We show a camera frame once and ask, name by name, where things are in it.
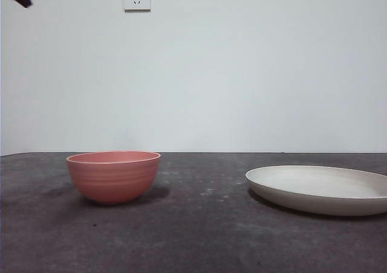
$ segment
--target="wall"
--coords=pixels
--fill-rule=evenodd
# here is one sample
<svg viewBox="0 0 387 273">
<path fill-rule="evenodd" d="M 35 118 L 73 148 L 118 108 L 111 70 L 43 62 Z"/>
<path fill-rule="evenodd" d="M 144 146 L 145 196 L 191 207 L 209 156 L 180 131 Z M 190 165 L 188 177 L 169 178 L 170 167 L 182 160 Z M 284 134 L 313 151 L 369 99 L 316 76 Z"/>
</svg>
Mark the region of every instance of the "wall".
<svg viewBox="0 0 387 273">
<path fill-rule="evenodd" d="M 387 0 L 2 0 L 1 152 L 387 152 Z"/>
</svg>

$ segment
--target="bowl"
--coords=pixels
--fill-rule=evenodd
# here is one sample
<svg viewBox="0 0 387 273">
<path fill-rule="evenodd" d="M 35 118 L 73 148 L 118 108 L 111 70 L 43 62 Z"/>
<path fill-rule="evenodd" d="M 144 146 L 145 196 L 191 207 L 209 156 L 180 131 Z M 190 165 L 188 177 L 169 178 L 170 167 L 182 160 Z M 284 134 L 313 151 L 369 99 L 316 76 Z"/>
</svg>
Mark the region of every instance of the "bowl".
<svg viewBox="0 0 387 273">
<path fill-rule="evenodd" d="M 161 155 L 143 151 L 83 153 L 66 159 L 73 184 L 100 204 L 129 202 L 153 183 Z"/>
</svg>

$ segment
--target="dark gray table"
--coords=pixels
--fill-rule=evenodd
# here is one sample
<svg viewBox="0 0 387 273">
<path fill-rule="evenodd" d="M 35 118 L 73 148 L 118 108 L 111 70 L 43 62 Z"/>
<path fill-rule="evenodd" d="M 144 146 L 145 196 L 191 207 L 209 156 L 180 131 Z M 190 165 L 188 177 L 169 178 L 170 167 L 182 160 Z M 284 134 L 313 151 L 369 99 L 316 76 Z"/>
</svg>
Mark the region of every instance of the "dark gray table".
<svg viewBox="0 0 387 273">
<path fill-rule="evenodd" d="M 272 205 L 247 170 L 329 165 L 387 174 L 387 154 L 162 153 L 126 205 L 81 197 L 73 153 L 1 158 L 2 272 L 387 272 L 387 214 L 329 217 Z"/>
</svg>

